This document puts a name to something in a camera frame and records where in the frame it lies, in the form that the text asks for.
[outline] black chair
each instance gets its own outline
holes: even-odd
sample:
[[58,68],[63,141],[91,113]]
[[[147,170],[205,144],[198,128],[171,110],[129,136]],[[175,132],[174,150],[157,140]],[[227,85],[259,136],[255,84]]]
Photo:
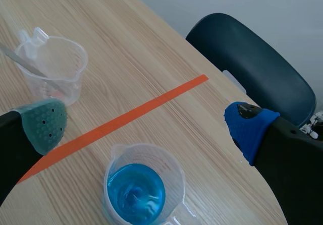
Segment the black chair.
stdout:
[[186,37],[219,70],[229,71],[260,107],[277,111],[297,127],[316,106],[313,90],[272,47],[231,16],[203,18]]

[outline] empty measuring cup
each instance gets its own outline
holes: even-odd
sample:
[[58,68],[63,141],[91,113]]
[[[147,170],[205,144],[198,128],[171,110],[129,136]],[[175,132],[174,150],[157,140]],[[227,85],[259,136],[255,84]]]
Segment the empty measuring cup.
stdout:
[[66,38],[47,36],[39,27],[33,34],[29,37],[25,30],[21,30],[21,44],[15,52],[43,74],[31,73],[17,65],[35,100],[54,97],[65,105],[73,104],[81,93],[82,75],[88,62],[86,51]]
[[184,172],[173,155],[151,144],[113,146],[104,208],[115,224],[200,224],[184,197]]

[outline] white wall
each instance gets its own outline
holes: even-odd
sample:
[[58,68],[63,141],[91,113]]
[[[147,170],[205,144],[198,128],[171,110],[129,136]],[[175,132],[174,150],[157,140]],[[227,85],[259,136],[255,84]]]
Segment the white wall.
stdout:
[[183,37],[222,12],[275,48],[314,90],[323,109],[323,0],[142,0]]

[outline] blue gripper pad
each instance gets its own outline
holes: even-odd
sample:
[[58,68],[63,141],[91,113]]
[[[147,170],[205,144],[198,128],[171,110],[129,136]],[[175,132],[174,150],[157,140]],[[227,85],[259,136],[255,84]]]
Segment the blue gripper pad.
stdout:
[[277,112],[244,102],[234,102],[226,108],[224,117],[230,135],[251,166],[253,166],[268,126],[279,116]]
[[24,132],[41,155],[48,154],[63,137],[67,113],[58,99],[45,99],[14,109],[20,113]]

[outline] measuring cup handle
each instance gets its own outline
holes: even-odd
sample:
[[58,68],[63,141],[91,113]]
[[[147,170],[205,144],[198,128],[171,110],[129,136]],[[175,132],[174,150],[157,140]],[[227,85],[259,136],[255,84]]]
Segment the measuring cup handle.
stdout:
[[112,160],[120,157],[129,146],[124,144],[115,144],[111,149],[111,158]]
[[165,225],[201,225],[201,222],[185,203],[181,203],[174,209]]
[[34,29],[34,35],[30,37],[26,30],[22,29],[19,31],[20,43],[25,49],[26,57],[35,60],[37,58],[38,48],[44,45],[49,36],[39,27]]

